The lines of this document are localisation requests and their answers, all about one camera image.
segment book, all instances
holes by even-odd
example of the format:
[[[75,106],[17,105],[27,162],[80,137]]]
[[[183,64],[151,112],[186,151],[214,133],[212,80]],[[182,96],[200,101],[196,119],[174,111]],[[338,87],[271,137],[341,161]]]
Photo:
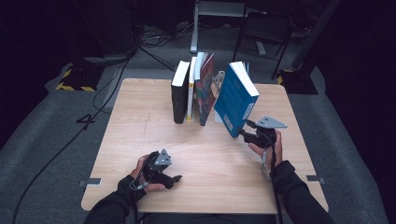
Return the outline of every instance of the book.
[[[187,102],[187,116],[186,116],[186,120],[188,120],[188,121],[193,120],[192,102],[193,102],[193,95],[194,95],[194,82],[195,82],[194,71],[195,71],[196,60],[197,60],[196,56],[191,57],[190,73],[189,73],[189,96],[188,96],[188,102]]]
[[[187,111],[190,62],[180,61],[171,83],[174,122],[181,124]]]
[[[229,63],[215,110],[231,137],[239,135],[258,98],[246,66],[242,62]]]
[[[198,52],[194,76],[200,124],[201,126],[205,126],[207,117],[209,116],[210,110],[216,100],[216,97],[212,92],[213,53]]]

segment cable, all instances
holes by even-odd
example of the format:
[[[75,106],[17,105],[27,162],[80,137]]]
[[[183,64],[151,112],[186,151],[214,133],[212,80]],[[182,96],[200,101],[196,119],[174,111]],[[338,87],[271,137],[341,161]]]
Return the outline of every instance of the cable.
[[[102,87],[102,88],[95,94],[95,96],[93,97],[92,105],[93,105],[93,107],[94,107],[96,110],[100,110],[100,111],[102,111],[102,112],[105,113],[105,114],[111,114],[111,112],[107,112],[107,111],[105,111],[105,110],[103,110],[103,109],[97,107],[97,106],[95,105],[95,99],[96,99],[96,97],[99,95],[99,93],[100,93],[102,90],[105,89],[106,86],[108,86],[114,79],[116,79],[117,74],[118,74],[118,72],[119,72],[119,70],[120,70],[121,67],[122,67],[122,64],[120,64],[119,68],[117,68],[116,75],[115,75],[113,78],[111,78],[111,79],[106,83],[106,85],[105,85],[104,87]]]
[[[272,153],[272,159],[271,159],[270,176],[271,176],[271,178],[274,178],[274,170],[275,170],[275,163],[276,163],[276,153],[275,153],[275,145],[274,144],[272,144],[272,149],[273,149],[273,153]],[[273,186],[273,192],[274,192],[274,197],[275,197],[275,201],[276,201],[276,210],[277,210],[277,216],[279,219],[279,223],[283,224],[282,210],[280,208],[279,197],[277,196],[277,193],[276,193],[274,181],[272,181],[272,186]]]
[[[175,66],[170,64],[169,62],[164,61],[162,58],[160,58],[157,55],[151,54],[142,47],[139,46],[141,50],[143,50],[145,53],[147,53],[149,56],[151,56],[153,59],[157,60],[159,63],[163,64],[165,67],[169,68],[169,70],[175,72]]]
[[[116,84],[116,88],[120,83],[120,78],[121,75],[125,69],[126,64],[131,60],[131,58],[128,59],[128,61],[123,65],[121,73],[120,73],[120,77],[119,80]],[[62,148],[61,150],[55,154],[55,156],[53,156],[45,165],[43,168],[41,168],[41,170],[35,175],[35,177],[30,181],[29,185],[26,187],[26,189],[23,191],[23,194],[21,195],[20,199],[17,202],[17,206],[15,207],[14,210],[14,215],[12,217],[12,224],[15,224],[16,220],[17,220],[17,214],[18,211],[20,209],[21,206],[21,202],[24,198],[24,196],[26,195],[27,191],[29,190],[30,187],[32,187],[32,185],[35,183],[35,181],[38,179],[38,177],[44,172],[45,169],[47,169],[47,167],[65,150],[67,149],[67,147],[84,131],[87,129],[88,125],[98,116],[98,114],[102,111],[102,109],[107,105],[108,101],[110,100],[111,96],[113,96],[114,92],[116,91],[116,88],[114,88],[113,92],[111,92],[110,97],[108,97],[108,99],[106,100],[106,102],[102,105],[102,107],[100,108],[100,110],[96,111],[96,113],[88,120],[88,122],[72,137],[72,139],[70,139]]]
[[[142,223],[143,220],[144,220],[146,217],[148,217],[149,215],[151,215],[151,213],[146,213],[146,214],[144,214],[141,218],[139,218],[139,219],[136,221],[136,223]]]
[[[113,49],[111,47],[108,47],[105,43],[102,42],[102,40],[98,37],[96,32],[93,30],[90,22],[88,21],[87,17],[85,16],[84,12],[82,11],[81,7],[78,5],[76,0],[73,0],[73,3],[76,6],[76,8],[78,9],[79,14],[82,16],[82,18],[85,21],[85,23],[87,24],[88,28],[90,29],[93,37],[98,41],[98,43],[103,48],[105,48],[108,51],[113,52],[113,53],[125,54],[125,57],[122,58],[122,59],[108,60],[108,61],[104,61],[104,62],[100,62],[100,63],[96,63],[96,62],[88,62],[88,63],[91,63],[92,65],[96,65],[96,66],[109,66],[109,65],[125,62],[125,61],[127,61],[129,58],[131,58],[134,55],[134,53],[137,50],[136,41],[134,42],[134,45],[132,46],[132,48],[129,49],[129,50],[126,50],[126,51],[118,51],[118,50],[115,50],[115,49]]]
[[[134,193],[134,209],[133,210],[134,210],[134,223],[136,223],[136,224],[143,221],[143,219],[146,217],[146,216],[142,216],[141,218],[138,218],[138,216],[137,216],[137,192],[139,191],[139,188],[137,186],[139,186],[139,184],[140,184],[139,183],[140,178],[143,177],[143,170],[144,170],[149,158],[150,158],[150,156],[146,157],[136,178],[129,184],[129,188],[135,191],[135,193]]]
[[[190,23],[189,25],[187,25],[185,28],[183,28],[181,31],[178,32],[178,34],[176,35],[176,37],[172,37],[169,35],[157,35],[157,32],[155,30],[148,30],[145,33],[148,34],[143,34],[143,36],[141,36],[140,40],[142,42],[140,42],[140,46],[144,46],[147,48],[155,48],[155,47],[162,47],[164,45],[166,45],[167,43],[169,43],[172,40],[179,40],[187,35],[192,35],[192,33],[189,34],[183,34],[185,31],[187,31],[190,27],[192,27],[194,25],[194,23]],[[154,44],[150,44],[147,42],[147,40],[150,39],[157,39],[157,42]]]

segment person's left hand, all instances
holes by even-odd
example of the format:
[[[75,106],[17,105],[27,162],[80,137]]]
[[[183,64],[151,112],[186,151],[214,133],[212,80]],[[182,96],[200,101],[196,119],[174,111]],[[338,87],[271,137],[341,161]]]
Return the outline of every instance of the person's left hand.
[[[139,175],[139,171],[142,169],[143,164],[145,163],[145,159],[148,157],[148,155],[145,155],[141,158],[139,158],[139,160],[137,161],[137,165],[136,168],[134,168],[132,170],[132,172],[130,173],[130,176],[133,177],[134,179],[137,178],[137,175]],[[146,180],[144,179],[144,177],[142,176],[140,178],[142,181],[142,183],[146,182]],[[163,184],[148,184],[145,188],[143,188],[143,190],[147,193],[149,192],[153,192],[153,191],[159,191],[165,189],[165,185]]]

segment black sleeve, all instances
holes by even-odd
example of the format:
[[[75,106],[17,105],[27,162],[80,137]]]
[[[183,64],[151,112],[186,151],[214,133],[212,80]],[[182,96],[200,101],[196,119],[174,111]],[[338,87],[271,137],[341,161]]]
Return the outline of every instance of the black sleeve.
[[[289,161],[282,161],[275,168],[273,178],[276,192],[283,195],[283,205],[293,223],[334,223],[294,171]]]
[[[115,192],[106,196],[93,207],[84,223],[125,223],[125,218],[129,216],[131,208],[136,209],[137,200],[146,194],[142,189],[132,190],[129,187],[132,181],[134,179],[130,175],[123,178]]]

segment hand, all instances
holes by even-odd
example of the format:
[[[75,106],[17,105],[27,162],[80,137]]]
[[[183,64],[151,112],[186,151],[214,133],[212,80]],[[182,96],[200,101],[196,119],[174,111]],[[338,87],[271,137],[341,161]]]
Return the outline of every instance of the hand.
[[[276,132],[276,142],[275,142],[275,154],[276,154],[276,162],[275,162],[275,167],[277,167],[283,160],[282,160],[282,136],[280,131],[275,130]],[[262,155],[264,154],[264,151],[267,152],[267,158],[265,160],[265,164],[267,167],[271,168],[271,159],[272,159],[272,147],[268,148],[261,148],[256,146],[253,143],[249,143],[248,146],[256,152],[261,158]]]
[[[145,160],[147,157],[148,157],[148,155],[145,155],[145,156],[139,158],[139,160],[137,161],[136,168],[134,168],[132,170],[132,172],[130,173],[131,177],[133,177],[134,179],[137,178],[137,176],[139,175],[139,171],[142,169],[143,164],[145,163]],[[142,180],[141,181],[142,183],[146,182],[146,180],[143,176],[140,177],[140,179]],[[148,184],[145,188],[143,188],[143,190],[147,193],[152,192],[152,191],[162,190],[162,189],[165,189],[165,186],[163,184]]]

